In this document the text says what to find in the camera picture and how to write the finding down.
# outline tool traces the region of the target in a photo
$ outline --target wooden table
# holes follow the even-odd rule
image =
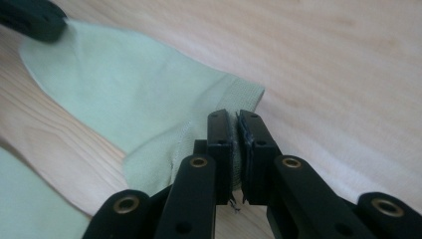
[[[346,199],[382,191],[422,212],[422,2],[55,3],[72,18],[142,32],[262,84],[257,113],[283,153],[306,159]],[[126,188],[124,153],[38,88],[19,59],[21,39],[0,27],[0,145],[93,213]],[[98,175],[84,173],[87,160]],[[216,237],[272,238],[265,208],[242,208],[218,208]]]

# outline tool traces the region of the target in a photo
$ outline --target pale green cloth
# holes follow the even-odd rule
[[[0,238],[81,238],[89,219],[0,147]]]
[[[195,139],[206,139],[210,113],[226,109],[234,125],[235,112],[253,111],[264,92],[139,33],[68,24],[58,43],[26,39],[21,58],[54,101],[127,153],[128,185],[149,195],[174,180]],[[1,237],[79,238],[87,218],[1,155]],[[239,154],[234,164],[239,184]]]

